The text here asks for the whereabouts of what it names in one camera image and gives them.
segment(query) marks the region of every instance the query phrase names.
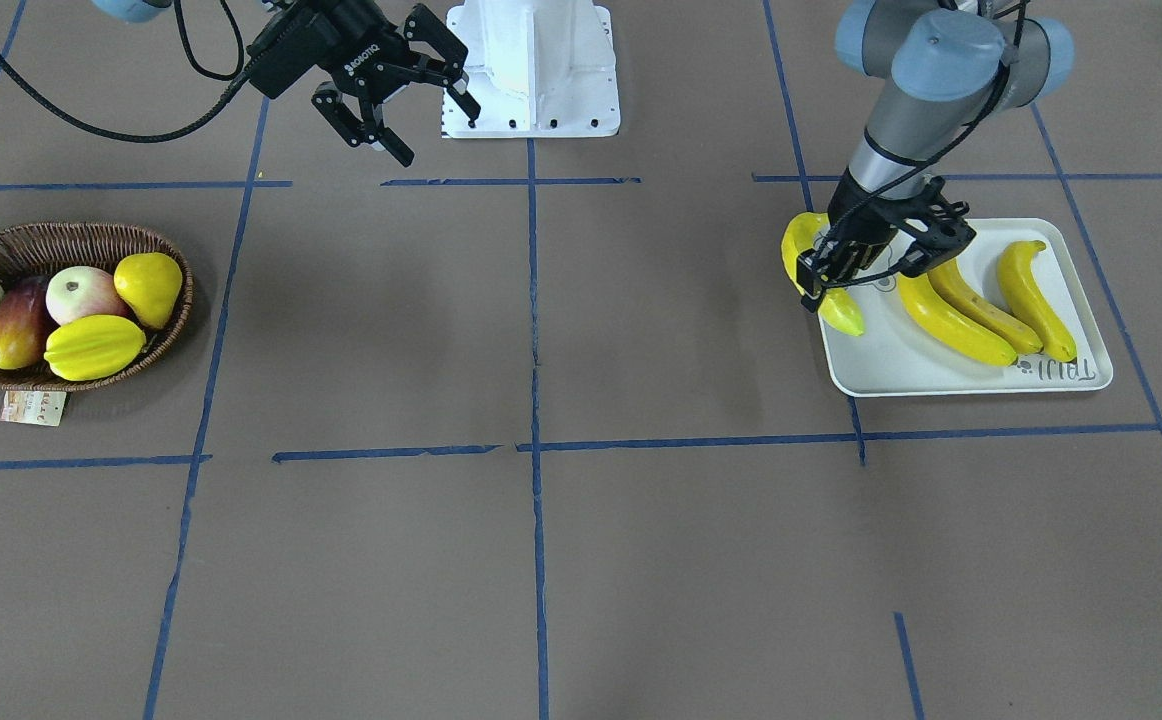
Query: banana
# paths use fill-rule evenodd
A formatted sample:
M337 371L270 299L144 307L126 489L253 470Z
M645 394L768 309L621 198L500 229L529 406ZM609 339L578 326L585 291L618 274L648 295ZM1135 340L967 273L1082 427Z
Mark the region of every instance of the banana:
M968 316L941 300L937 290L933 290L928 275L897 275L897 293L901 294L901 304L905 307L910 318L952 350L982 363L1016 363L1016 350L1012 350L1009 341L968 319Z
M998 285L1012 314L1043 338L1043 352L1053 360L1069 363L1078 357L1078 345L1074 341L1069 327L1066 327L1056 311L1048 305L1030 267L1034 255L1046 247L1047 243L1042 240L1011 243L998 258Z
M968 281L964 281L964 275L959 272L957 259L947 260L928 269L928 279L937 295L955 307L955 310L968 315L968 319L984 325L1002 337L1019 354L1033 355L1043 350L1043 341L1033 327L1005 314L991 301L984 300L968 285Z
M829 216L825 213L801 213L786 225L786 236L781 238L781 260L786 265L786 274L790 275L790 282L795 283L799 295L805 295L804 288L801 288L799 281L795 279L799 276L795 274L799 267L799 254L813 249L813 238L825 226L829 226ZM841 287L825 291L817 314L838 332L854 337L865 333L861 309Z

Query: blue cap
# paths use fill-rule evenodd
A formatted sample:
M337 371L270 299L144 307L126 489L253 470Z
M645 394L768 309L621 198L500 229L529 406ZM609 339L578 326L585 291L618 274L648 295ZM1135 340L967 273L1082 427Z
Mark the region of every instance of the blue cap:
M1048 79L1043 81L1043 89L1034 96L1035 100L1049 94L1057 87L1064 85L1070 78L1070 70L1074 70L1074 37L1070 37L1069 29L1061 24L1061 20L1052 17L1031 17L1043 28L1043 35L1048 37Z
M171 6L171 0L92 0L92 3L125 23L143 23Z
M991 20L957 10L930 10L914 21L892 58L892 80L911 98L961 100L994 79L1006 45Z
M847 67L865 75L865 22L874 12L875 0L852 0L838 20L834 31L834 53Z

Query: plastic tray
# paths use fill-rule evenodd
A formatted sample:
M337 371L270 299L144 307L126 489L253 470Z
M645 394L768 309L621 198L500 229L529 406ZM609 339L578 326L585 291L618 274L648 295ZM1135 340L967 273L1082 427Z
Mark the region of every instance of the plastic tray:
M1057 363L1047 355L1026 355L1007 368L962 357L906 315L895 279L849 288L865 316L865 336L849 337L822 321L829 374L838 388L854 397L921 395L983 395L983 393L1081 393L1107 387L1116 373L1092 307L1083 293L1066 238L1052 223L1038 218L968 219L977 238L959 255L959 268L975 291L998 307L1007 307L994 266L1009 243L1042 240L1048 249L1034 259L1034 278L1053 310L1079 345L1075 363ZM865 273L887 269L909 246L910 236L896 240Z

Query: price tag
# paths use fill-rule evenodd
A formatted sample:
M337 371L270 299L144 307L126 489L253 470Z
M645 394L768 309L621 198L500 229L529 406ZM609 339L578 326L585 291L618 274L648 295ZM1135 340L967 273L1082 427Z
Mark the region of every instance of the price tag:
M46 425L50 429L60 425L60 413L65 410L65 398L69 393L19 391L10 389L3 394L3 409L0 420L5 423L24 423L27 425Z

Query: wicker basket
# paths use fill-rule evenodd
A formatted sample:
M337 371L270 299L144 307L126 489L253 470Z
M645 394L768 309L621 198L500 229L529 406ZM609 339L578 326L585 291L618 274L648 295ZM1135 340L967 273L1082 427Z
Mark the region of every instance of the wicker basket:
M12 287L21 278L51 275L73 265L92 265L114 273L119 260L136 252L164 252L177 260L184 274L182 290L168 326L150 336L132 363L98 381L70 382L56 377L46 363L20 370L0 370L0 389L77 393L114 384L148 368L168 351L189 318L194 278L185 258L168 240L150 229L102 223L33 223L0 231L0 285Z

